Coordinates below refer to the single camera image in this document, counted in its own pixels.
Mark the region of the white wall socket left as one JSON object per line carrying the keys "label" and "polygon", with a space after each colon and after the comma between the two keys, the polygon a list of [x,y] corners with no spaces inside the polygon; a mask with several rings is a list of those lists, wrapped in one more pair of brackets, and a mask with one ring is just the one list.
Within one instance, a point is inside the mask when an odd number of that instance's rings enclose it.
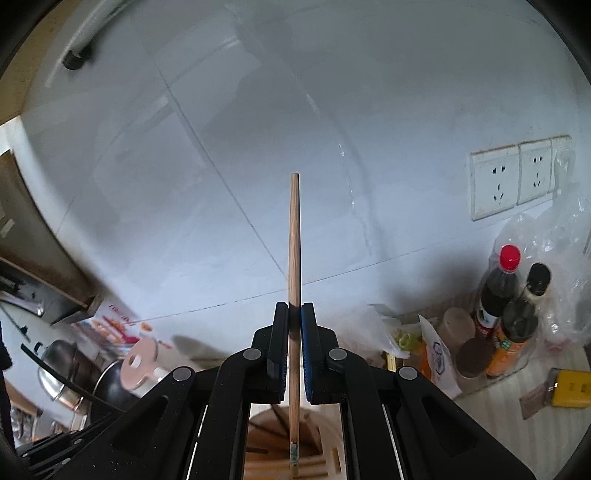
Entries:
{"label": "white wall socket left", "polygon": [[519,149],[511,145],[470,155],[471,217],[478,221],[517,205]]}

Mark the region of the crumpled plastic bag left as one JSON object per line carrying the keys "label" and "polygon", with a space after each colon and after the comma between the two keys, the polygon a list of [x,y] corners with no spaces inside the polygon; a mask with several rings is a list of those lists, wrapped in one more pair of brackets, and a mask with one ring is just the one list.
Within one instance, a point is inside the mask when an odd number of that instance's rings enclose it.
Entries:
{"label": "crumpled plastic bag left", "polygon": [[321,324],[335,332],[342,349],[361,356],[370,365],[382,365],[384,354],[400,359],[411,356],[394,338],[397,332],[403,331],[402,322],[382,315],[373,306],[339,311]]}

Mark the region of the red cap soy sauce bottle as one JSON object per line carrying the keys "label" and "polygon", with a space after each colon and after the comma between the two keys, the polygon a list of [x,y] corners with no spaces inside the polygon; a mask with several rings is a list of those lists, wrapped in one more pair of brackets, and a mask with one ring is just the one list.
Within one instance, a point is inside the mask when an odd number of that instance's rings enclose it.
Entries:
{"label": "red cap soy sauce bottle", "polygon": [[500,250],[497,263],[485,276],[474,315],[480,337],[489,338],[492,335],[506,306],[517,295],[517,270],[520,263],[520,250],[512,244],[506,244]]}

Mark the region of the black frying pan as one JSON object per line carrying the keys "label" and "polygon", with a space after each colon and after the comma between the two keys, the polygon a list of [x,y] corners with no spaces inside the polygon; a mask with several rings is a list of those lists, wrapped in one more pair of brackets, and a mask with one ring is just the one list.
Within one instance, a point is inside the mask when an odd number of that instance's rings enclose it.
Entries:
{"label": "black frying pan", "polygon": [[126,411],[138,401],[138,398],[122,386],[122,364],[123,360],[119,359],[105,368],[98,378],[93,395],[113,407]]}

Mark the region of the striped cat table cloth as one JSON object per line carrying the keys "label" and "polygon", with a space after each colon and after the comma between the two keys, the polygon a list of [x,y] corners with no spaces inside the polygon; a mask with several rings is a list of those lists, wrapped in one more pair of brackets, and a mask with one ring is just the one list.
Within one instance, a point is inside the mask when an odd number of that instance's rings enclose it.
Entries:
{"label": "striped cat table cloth", "polygon": [[551,369],[588,371],[584,349],[532,357],[519,372],[456,403],[526,464],[538,479],[553,479],[574,454],[590,426],[590,410],[545,406],[528,419],[520,399],[539,387]]}

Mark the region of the brown card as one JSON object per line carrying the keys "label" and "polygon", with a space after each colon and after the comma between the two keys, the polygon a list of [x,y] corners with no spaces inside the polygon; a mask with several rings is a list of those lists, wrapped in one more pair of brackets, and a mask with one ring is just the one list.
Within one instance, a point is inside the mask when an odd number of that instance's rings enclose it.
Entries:
{"label": "brown card", "polygon": [[550,404],[551,389],[542,383],[519,399],[522,418],[528,420]]}

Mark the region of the white wall socket middle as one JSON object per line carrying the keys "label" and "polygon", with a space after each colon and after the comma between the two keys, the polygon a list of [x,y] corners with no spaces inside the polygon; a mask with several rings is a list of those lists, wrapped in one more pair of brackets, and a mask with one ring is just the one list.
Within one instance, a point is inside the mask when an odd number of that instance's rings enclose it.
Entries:
{"label": "white wall socket middle", "polygon": [[551,153],[550,139],[519,144],[519,205],[545,196],[549,192],[552,172]]}

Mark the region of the stainless steel pot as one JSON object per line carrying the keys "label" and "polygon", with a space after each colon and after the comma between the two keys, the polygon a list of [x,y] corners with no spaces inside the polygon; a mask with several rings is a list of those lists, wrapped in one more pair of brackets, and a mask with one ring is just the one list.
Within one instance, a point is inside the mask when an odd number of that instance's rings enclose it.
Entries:
{"label": "stainless steel pot", "polygon": [[[40,355],[45,366],[53,369],[70,383],[91,393],[100,375],[99,368],[74,343],[55,340],[48,346],[38,342],[34,352]],[[78,415],[86,415],[90,401],[80,393],[65,385],[45,368],[38,368],[38,379],[54,402],[71,410]]]}

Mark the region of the cream pink electric kettle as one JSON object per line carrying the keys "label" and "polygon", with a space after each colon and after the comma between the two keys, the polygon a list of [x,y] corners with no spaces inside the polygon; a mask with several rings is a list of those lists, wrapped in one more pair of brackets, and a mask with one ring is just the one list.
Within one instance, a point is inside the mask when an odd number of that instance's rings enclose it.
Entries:
{"label": "cream pink electric kettle", "polygon": [[173,350],[151,338],[142,338],[123,359],[122,387],[137,398],[143,397],[173,368]]}

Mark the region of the white blue packet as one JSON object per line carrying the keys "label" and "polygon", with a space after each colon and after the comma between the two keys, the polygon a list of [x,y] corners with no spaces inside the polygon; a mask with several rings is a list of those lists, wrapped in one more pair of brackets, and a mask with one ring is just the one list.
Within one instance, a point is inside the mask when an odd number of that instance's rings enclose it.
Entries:
{"label": "white blue packet", "polygon": [[431,322],[422,315],[418,318],[431,371],[429,378],[443,393],[454,400],[462,390],[456,379],[450,351]]}

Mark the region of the orange label sauce bottle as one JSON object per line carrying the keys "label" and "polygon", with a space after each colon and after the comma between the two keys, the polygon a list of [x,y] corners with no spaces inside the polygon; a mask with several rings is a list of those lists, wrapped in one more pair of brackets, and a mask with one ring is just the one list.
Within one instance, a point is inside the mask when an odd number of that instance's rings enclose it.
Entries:
{"label": "orange label sauce bottle", "polygon": [[523,292],[510,301],[493,335],[495,350],[486,376],[494,379],[506,374],[521,357],[538,326],[537,300],[532,295]]}

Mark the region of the colourful wall sticker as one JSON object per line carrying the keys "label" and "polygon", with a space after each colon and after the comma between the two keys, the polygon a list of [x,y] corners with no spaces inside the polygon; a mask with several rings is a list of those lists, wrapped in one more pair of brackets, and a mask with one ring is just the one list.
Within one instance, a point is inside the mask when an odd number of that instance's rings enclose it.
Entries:
{"label": "colourful wall sticker", "polygon": [[154,340],[164,349],[173,345],[162,339],[146,321],[137,320],[129,311],[111,300],[102,300],[92,306],[92,316],[75,323],[75,326],[100,349],[126,355],[143,338]]}

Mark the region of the brown lid spice jar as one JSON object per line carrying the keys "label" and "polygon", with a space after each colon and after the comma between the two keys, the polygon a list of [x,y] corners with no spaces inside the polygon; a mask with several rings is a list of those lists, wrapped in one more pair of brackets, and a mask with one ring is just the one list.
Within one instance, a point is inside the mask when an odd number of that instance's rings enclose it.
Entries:
{"label": "brown lid spice jar", "polygon": [[494,345],[477,330],[474,319],[464,309],[447,309],[438,332],[462,377],[473,379],[485,372],[492,360]]}

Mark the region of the white wall socket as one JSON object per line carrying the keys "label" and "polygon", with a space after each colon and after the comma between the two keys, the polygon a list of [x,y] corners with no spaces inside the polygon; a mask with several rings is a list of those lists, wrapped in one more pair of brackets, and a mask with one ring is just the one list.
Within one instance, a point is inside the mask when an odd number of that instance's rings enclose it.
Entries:
{"label": "white wall socket", "polygon": [[545,196],[549,192],[552,172],[551,153],[550,139],[519,144],[519,205]]}
{"label": "white wall socket", "polygon": [[517,205],[519,149],[511,145],[470,155],[471,217],[478,221]]}

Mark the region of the black cap dark bottle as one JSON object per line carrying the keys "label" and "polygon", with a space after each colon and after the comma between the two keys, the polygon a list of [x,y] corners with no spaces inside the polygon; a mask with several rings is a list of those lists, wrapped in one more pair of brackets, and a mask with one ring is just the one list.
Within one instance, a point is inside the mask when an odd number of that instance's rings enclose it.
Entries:
{"label": "black cap dark bottle", "polygon": [[545,264],[534,263],[527,276],[526,288],[534,296],[543,296],[551,283],[551,279],[551,271]]}

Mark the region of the orange snack packet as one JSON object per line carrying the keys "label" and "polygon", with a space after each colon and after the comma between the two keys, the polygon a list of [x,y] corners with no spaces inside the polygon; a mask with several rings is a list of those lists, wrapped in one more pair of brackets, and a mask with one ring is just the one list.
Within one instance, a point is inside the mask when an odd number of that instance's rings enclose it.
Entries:
{"label": "orange snack packet", "polygon": [[423,376],[430,380],[432,376],[432,370],[429,363],[428,348],[424,341],[422,341],[417,347],[416,354],[419,357],[418,370]]}

